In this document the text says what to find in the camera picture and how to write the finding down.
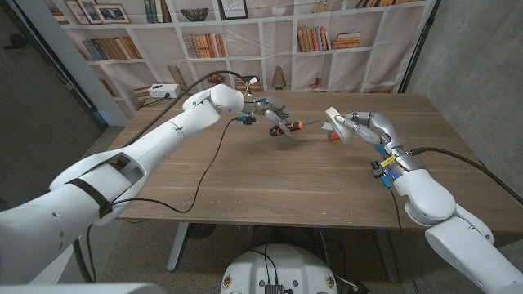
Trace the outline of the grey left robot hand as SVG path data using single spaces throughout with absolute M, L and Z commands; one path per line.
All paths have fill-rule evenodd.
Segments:
M 275 97 L 260 98 L 253 106 L 255 114 L 263 114 L 272 123 L 269 130 L 271 136 L 291 135 L 289 127 L 293 124 L 290 113 L 285 108 L 285 103 Z

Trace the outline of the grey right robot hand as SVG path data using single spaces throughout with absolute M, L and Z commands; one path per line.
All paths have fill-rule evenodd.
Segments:
M 382 114 L 377 112 L 353 112 L 345 116 L 336 114 L 331 122 L 334 131 L 342 142 L 348 145 L 352 135 L 356 134 L 362 141 L 395 156 L 405 155 L 396 129 Z

